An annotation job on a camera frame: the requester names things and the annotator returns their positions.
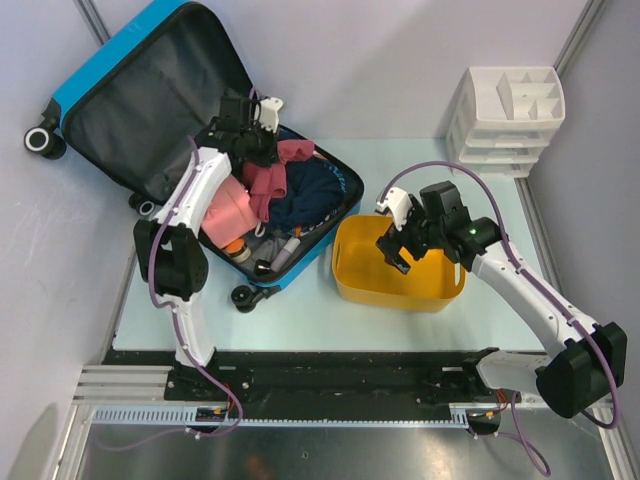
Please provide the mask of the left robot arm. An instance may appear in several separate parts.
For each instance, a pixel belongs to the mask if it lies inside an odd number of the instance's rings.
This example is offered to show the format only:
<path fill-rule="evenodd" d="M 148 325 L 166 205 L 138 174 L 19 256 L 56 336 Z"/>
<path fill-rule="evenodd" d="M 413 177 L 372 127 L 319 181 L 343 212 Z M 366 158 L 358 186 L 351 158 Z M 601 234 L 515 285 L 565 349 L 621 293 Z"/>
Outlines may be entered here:
<path fill-rule="evenodd" d="M 169 200 L 150 220 L 134 226 L 134 243 L 152 304 L 166 308 L 175 335 L 176 360 L 192 368 L 186 387 L 197 398 L 214 397 L 220 374 L 207 366 L 215 353 L 202 310 L 209 266 L 199 242 L 214 195 L 245 160 L 262 166 L 278 161 L 277 133 L 284 101 L 251 93 L 223 96 L 219 112 L 190 136 L 190 159 Z"/>

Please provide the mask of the blue fish-print kids suitcase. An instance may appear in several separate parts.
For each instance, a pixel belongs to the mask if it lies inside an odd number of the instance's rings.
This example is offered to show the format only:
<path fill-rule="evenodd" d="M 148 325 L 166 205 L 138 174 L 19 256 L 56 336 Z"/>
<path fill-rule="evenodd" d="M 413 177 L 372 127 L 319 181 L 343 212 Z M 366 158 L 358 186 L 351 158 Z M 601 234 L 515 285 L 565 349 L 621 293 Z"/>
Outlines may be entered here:
<path fill-rule="evenodd" d="M 251 93 L 265 96 L 253 87 L 208 7 L 195 1 L 154 1 L 58 88 L 41 122 L 25 133 L 24 145 L 49 160 L 67 149 L 77 151 L 131 191 L 133 209 L 157 213 L 186 170 L 188 138 L 218 114 L 223 96 L 246 98 Z M 281 122 L 277 138 L 307 140 Z M 312 157 L 331 162 L 347 180 L 343 204 L 324 222 L 282 232 L 258 220 L 240 237 L 251 249 L 251 258 L 240 265 L 200 231 L 206 258 L 214 253 L 244 276 L 245 283 L 231 295 L 242 312 L 288 285 L 332 241 L 339 222 L 359 209 L 364 193 L 359 175 L 317 145 Z M 301 243 L 283 268 L 256 276 L 255 261 L 272 262 L 291 237 Z"/>

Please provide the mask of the white plastic drawer organizer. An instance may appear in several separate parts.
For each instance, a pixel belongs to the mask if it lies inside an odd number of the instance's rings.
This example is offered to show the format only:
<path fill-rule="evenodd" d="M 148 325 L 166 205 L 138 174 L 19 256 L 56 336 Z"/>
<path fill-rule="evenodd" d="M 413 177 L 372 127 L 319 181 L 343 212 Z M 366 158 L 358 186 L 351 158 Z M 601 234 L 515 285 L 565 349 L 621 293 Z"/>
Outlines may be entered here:
<path fill-rule="evenodd" d="M 449 160 L 480 176 L 526 178 L 565 115 L 553 67 L 471 67 L 445 135 Z"/>

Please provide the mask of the dark red garment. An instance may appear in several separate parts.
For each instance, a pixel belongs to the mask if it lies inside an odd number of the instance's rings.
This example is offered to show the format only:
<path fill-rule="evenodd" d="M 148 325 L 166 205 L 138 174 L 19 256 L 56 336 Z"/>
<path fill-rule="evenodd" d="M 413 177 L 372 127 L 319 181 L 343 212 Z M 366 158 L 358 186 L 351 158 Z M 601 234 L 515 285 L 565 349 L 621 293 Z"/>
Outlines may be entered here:
<path fill-rule="evenodd" d="M 286 165 L 305 162 L 315 151 L 309 140 L 282 140 L 277 142 L 276 162 L 261 167 L 246 162 L 242 170 L 242 182 L 249 193 L 249 206 L 261 223 L 269 222 L 269 204 L 281 200 L 287 194 Z"/>

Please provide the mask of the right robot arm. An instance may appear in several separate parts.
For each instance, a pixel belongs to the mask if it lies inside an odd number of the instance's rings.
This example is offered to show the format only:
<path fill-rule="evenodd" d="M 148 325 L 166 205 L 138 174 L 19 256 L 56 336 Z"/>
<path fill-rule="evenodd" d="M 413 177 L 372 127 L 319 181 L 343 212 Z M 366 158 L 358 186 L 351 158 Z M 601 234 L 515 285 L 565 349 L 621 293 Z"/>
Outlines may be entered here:
<path fill-rule="evenodd" d="M 627 338 L 614 322 L 598 324 L 529 269 L 506 237 L 500 218 L 471 218 L 457 187 L 426 187 L 418 196 L 387 187 L 376 210 L 391 225 L 376 245 L 402 274 L 407 251 L 420 260 L 439 250 L 491 287 L 541 343 L 541 354 L 487 349 L 461 376 L 463 393 L 484 401 L 496 389 L 539 395 L 563 418 L 572 418 L 604 397 L 619 402 Z"/>

